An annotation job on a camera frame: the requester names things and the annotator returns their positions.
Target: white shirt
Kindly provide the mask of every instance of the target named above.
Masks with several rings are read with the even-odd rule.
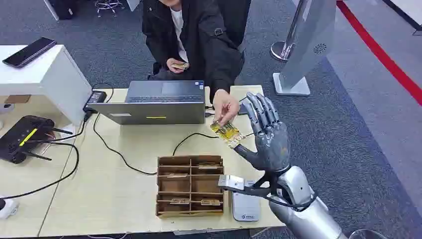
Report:
[[[188,55],[186,53],[185,48],[183,47],[182,41],[180,40],[180,33],[182,33],[182,28],[183,28],[182,10],[174,11],[171,8],[170,8],[170,10],[172,12],[172,19],[173,19],[173,23],[174,23],[174,28],[176,29],[177,41],[178,41],[178,45],[179,45],[179,56],[185,62],[189,63]]]

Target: black jacket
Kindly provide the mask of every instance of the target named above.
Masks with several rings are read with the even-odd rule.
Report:
[[[176,31],[170,9],[159,0],[144,0],[142,31],[155,60],[166,66],[179,56]],[[183,29],[180,40],[188,55],[195,80],[210,86],[211,102],[218,89],[230,92],[240,74],[242,55],[228,38],[215,0],[182,0]]]

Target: laptop keyboard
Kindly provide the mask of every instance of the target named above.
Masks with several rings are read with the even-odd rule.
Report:
[[[141,96],[130,97],[129,103],[147,103],[147,102],[198,102],[201,96]]]

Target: cardboard organizer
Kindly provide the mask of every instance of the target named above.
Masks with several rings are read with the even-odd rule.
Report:
[[[224,174],[224,167],[220,156],[159,157],[156,215],[222,215],[224,193],[218,187],[221,174]]]

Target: person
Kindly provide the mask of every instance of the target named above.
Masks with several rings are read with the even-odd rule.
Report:
[[[225,32],[214,0],[144,0],[142,31],[160,71],[150,80],[204,80],[220,125],[233,119],[239,101],[230,86],[243,66],[241,53]],[[173,64],[188,63],[186,70]]]

